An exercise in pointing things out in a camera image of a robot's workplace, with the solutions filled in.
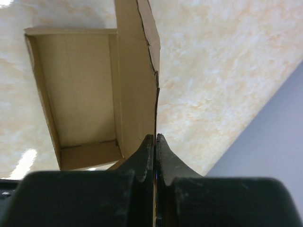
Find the gray wall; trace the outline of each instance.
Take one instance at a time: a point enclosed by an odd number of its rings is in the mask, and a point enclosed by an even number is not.
[[[207,176],[277,178],[303,219],[303,63]]]

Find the marble floor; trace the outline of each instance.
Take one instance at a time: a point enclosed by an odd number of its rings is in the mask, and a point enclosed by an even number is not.
[[[303,0],[150,0],[158,132],[205,175],[303,59]],[[113,0],[0,0],[0,177],[58,165],[24,42],[33,26],[115,28]]]

